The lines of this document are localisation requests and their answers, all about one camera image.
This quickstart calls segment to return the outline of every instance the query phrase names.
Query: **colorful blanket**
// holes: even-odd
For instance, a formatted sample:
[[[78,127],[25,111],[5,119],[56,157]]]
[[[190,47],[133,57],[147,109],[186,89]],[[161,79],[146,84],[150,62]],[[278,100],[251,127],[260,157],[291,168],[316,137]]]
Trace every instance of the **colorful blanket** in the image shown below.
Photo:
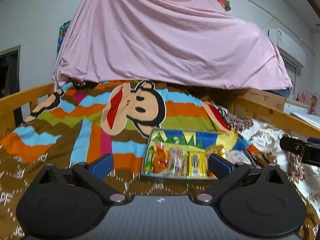
[[[15,208],[45,163],[68,168],[112,153],[114,170],[104,181],[126,194],[189,194],[209,185],[150,184],[140,180],[153,128],[226,131],[216,137],[225,148],[243,150],[246,141],[229,131],[211,105],[186,88],[161,82],[69,82],[39,104],[0,144],[0,239],[23,236]]]

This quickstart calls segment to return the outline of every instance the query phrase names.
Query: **light blue stripe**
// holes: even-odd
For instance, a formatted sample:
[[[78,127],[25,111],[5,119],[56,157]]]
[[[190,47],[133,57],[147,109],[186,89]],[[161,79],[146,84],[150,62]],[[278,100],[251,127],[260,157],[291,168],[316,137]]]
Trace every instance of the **light blue stripe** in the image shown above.
[[[19,135],[21,141],[28,146],[55,144],[61,135],[52,135],[47,132],[38,134],[36,130],[30,126],[20,126],[14,130]]]
[[[136,143],[134,141],[112,141],[111,146],[112,153],[133,153],[137,158],[143,157],[146,150],[146,144]]]
[[[202,107],[201,101],[192,95],[186,95],[180,92],[169,92],[167,89],[156,90],[162,95],[165,102],[173,101],[174,103],[193,103],[196,106]]]
[[[73,83],[72,82],[68,82],[67,84],[64,84],[62,87],[61,87],[61,90],[63,92],[66,92],[69,88],[71,88],[73,86]]]
[[[73,147],[70,161],[73,163],[85,162],[87,160],[87,153],[90,144],[92,122],[87,119],[83,119],[82,127],[78,138],[76,139]]]
[[[106,92],[101,95],[97,95],[96,97],[86,96],[79,105],[84,107],[89,107],[94,104],[106,105],[109,102],[110,94],[111,92]]]
[[[60,104],[59,107],[67,112],[67,113],[71,113],[73,110],[76,109],[76,106],[73,105],[72,103],[67,102],[66,100],[63,100],[62,98],[60,99]]]

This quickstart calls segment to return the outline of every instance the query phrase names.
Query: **snack box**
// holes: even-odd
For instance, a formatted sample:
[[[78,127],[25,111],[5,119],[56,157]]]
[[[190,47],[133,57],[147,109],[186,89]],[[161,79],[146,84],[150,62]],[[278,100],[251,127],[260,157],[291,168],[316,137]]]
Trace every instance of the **snack box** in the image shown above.
[[[143,158],[141,179],[173,184],[215,183],[217,178],[208,170],[208,158],[211,153],[217,153],[223,158],[227,154],[229,159],[230,156],[236,159],[225,148],[240,154],[252,167],[257,167],[242,139],[232,131],[226,134],[203,130],[153,129]]]

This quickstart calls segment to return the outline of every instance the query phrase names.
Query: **pink cloth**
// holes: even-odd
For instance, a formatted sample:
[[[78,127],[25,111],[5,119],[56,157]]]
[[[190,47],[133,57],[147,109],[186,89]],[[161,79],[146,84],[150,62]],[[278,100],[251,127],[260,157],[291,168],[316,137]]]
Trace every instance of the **pink cloth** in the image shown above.
[[[217,0],[83,0],[53,79],[158,80],[223,89],[292,87],[277,48]]]

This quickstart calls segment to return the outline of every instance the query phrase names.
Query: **orange stripe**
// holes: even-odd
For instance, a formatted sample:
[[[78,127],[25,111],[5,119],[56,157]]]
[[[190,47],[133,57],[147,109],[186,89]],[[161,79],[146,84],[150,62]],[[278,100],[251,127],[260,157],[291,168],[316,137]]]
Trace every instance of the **orange stripe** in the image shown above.
[[[73,96],[73,94],[76,92],[77,92],[77,90],[75,89],[75,87],[71,87],[64,94],[68,95],[68,96]]]
[[[90,144],[87,153],[87,163],[92,163],[100,158],[101,128],[95,124],[91,127]]]
[[[131,172],[140,172],[143,158],[137,158],[133,153],[112,154],[115,162],[115,169],[129,169]]]
[[[31,163],[44,154],[53,144],[29,146],[25,145],[18,134],[11,133],[1,141],[2,147],[11,155],[21,156],[24,163]]]
[[[105,83],[105,84],[99,84],[97,85],[94,89],[95,90],[101,90],[101,89],[105,89],[106,87],[113,87],[113,86],[119,86],[123,83],[130,83],[132,82],[132,80],[125,80],[125,81],[111,81],[109,83]]]
[[[71,113],[67,113],[62,110],[62,108],[57,107],[52,110],[50,113],[53,114],[58,119],[64,119],[66,116],[70,117],[81,117],[81,116],[90,116],[96,114],[103,110],[105,106],[101,104],[94,104],[89,107],[77,106]]]
[[[167,101],[165,103],[165,107],[167,109],[166,116],[177,116],[177,115],[182,115],[183,117],[203,116],[205,119],[209,119],[205,109],[203,107],[196,106],[193,103],[174,103],[172,101]]]

